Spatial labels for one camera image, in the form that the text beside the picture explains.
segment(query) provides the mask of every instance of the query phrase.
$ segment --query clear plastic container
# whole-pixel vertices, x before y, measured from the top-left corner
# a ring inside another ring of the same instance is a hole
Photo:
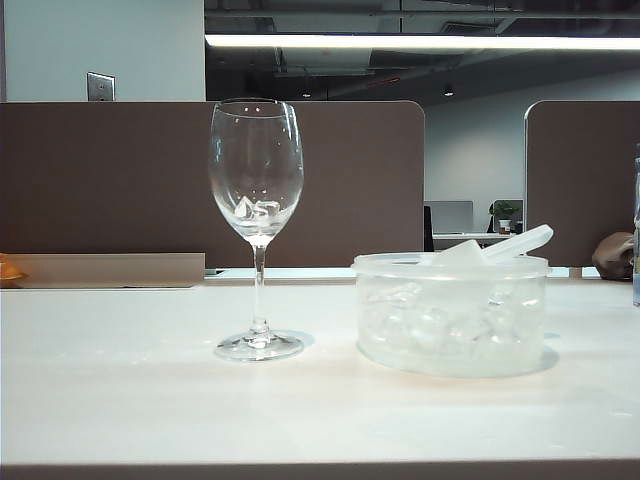
[[[633,304],[640,307],[640,143],[636,144],[636,201],[633,223]]]
[[[360,351],[383,365],[439,376],[541,369],[547,260],[439,267],[428,264],[433,255],[356,257]]]

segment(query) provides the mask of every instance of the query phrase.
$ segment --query white wall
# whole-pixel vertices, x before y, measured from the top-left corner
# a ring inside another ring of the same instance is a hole
[[[0,0],[0,102],[7,101],[4,65],[4,0]]]
[[[204,100],[203,0],[4,0],[8,101]]]
[[[425,107],[425,200],[473,200],[486,231],[493,200],[524,196],[524,116],[540,100],[640,100],[640,70]]]

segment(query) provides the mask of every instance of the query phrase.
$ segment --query glass stem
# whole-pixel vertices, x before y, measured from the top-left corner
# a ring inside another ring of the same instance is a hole
[[[253,325],[251,332],[263,342],[269,343],[269,325],[264,315],[263,309],[263,293],[264,293],[264,260],[267,252],[266,245],[253,245],[253,261],[256,267],[255,278],[255,301],[253,307]]]

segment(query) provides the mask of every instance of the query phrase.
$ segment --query brown partition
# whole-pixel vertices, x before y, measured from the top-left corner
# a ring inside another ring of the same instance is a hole
[[[209,192],[213,103],[0,105],[0,251],[251,251]],[[269,266],[422,250],[424,115],[412,102],[295,103],[305,186]]]
[[[640,102],[544,101],[526,130],[526,226],[555,230],[532,253],[554,266],[591,265],[603,238],[634,228]]]

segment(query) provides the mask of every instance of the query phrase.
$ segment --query brown bag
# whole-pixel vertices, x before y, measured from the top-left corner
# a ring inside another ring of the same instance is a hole
[[[633,276],[633,234],[616,232],[602,240],[591,257],[604,280],[629,280]]]

